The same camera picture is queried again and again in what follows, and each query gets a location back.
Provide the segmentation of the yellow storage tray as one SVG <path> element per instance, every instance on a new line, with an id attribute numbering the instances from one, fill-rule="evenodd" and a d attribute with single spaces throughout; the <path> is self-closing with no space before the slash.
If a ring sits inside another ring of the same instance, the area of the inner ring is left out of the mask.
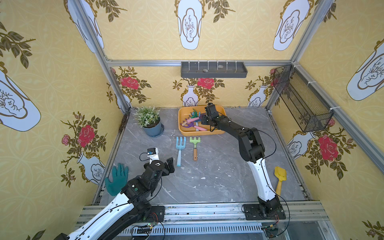
<path id="1" fill-rule="evenodd" d="M 181 134 L 185 137 L 221 135 L 225 132 L 214 130 L 209 125 L 203 125 L 201 116 L 206 113 L 205 106 L 182 107 L 178 113 L 178 124 Z"/>

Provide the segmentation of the light green hand rake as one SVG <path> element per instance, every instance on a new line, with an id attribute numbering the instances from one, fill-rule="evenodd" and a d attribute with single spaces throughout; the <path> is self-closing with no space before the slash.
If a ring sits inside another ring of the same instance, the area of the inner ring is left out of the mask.
<path id="1" fill-rule="evenodd" d="M 200 143 L 201 142 L 201 138 L 200 137 L 198 137 L 198 138 L 196 138 L 196 137 L 190 137 L 190 143 L 192 143 L 193 145 L 194 145 L 194 152 L 193 152 L 193 160 L 195 161 L 195 162 L 197 162 L 198 161 L 198 150 L 197 150 L 197 144 L 198 143 Z"/>

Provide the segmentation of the light blue hand fork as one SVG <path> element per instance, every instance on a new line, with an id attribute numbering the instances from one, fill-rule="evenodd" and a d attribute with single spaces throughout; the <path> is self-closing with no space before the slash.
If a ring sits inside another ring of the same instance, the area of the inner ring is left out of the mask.
<path id="1" fill-rule="evenodd" d="M 187 143 L 186 137 L 176 137 L 176 149 L 178 150 L 177 167 L 181 166 L 182 150 L 185 149 Z"/>

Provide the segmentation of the dark green hand rake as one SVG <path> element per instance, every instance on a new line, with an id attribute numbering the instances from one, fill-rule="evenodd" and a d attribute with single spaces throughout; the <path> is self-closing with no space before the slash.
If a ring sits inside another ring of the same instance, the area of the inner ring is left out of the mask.
<path id="1" fill-rule="evenodd" d="M 201 118 L 201 112 L 198 112 L 197 110 L 193 109 L 190 115 L 188 115 L 187 120 L 192 119 L 194 121 L 197 121 Z"/>

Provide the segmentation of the purple fork pink handle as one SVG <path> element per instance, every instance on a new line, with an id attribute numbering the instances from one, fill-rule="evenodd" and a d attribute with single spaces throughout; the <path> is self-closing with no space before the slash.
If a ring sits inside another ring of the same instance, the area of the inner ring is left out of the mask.
<path id="1" fill-rule="evenodd" d="M 195 123 L 197 123 L 197 122 L 201 122 L 202 121 L 202 116 L 201 116 L 201 118 L 200 119 L 198 119 L 197 121 L 194 121 L 194 120 L 192 120 L 192 119 L 189 119 L 189 120 L 184 120 L 182 123 L 181 123 L 181 126 L 183 126 L 183 125 L 185 125 L 186 123 L 191 123 L 191 122 L 195 122 Z"/>

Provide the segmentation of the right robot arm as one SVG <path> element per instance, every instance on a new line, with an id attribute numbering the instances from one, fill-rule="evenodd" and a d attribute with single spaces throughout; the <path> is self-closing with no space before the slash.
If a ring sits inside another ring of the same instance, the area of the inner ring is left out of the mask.
<path id="1" fill-rule="evenodd" d="M 274 217 L 282 205 L 267 172 L 265 146 L 260 131 L 233 122 L 220 114 L 213 103 L 208 103 L 205 110 L 206 113 L 202 115 L 203 125 L 209 125 L 211 131 L 224 131 L 238 140 L 240 155 L 249 164 L 257 185 L 259 215 L 264 219 Z"/>

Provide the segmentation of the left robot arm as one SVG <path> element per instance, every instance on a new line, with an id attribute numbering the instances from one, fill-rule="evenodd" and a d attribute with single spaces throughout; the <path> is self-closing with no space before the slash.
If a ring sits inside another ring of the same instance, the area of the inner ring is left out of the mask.
<path id="1" fill-rule="evenodd" d="M 153 160 L 144 165 L 142 175 L 129 180 L 121 192 L 96 216 L 70 234 L 61 233 L 56 240 L 112 240 L 124 229 L 147 218 L 152 196 L 162 177 L 175 172 L 173 158 Z"/>

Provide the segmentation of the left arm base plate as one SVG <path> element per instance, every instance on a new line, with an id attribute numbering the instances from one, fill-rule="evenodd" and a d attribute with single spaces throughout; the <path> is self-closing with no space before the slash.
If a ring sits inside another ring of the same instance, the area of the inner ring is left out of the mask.
<path id="1" fill-rule="evenodd" d="M 150 210 L 145 212 L 142 222 L 163 222 L 165 218 L 165 206 L 151 206 Z"/>

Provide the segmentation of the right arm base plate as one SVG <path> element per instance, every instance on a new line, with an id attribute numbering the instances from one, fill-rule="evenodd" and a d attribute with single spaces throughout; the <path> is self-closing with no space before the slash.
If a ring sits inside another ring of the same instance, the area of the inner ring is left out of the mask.
<path id="1" fill-rule="evenodd" d="M 286 213 L 282 206 L 279 206 L 277 210 L 273 211 L 270 215 L 264 215 L 260 210 L 259 204 L 244 204 L 242 206 L 242 212 L 245 214 L 247 221 L 252 220 L 286 220 Z"/>

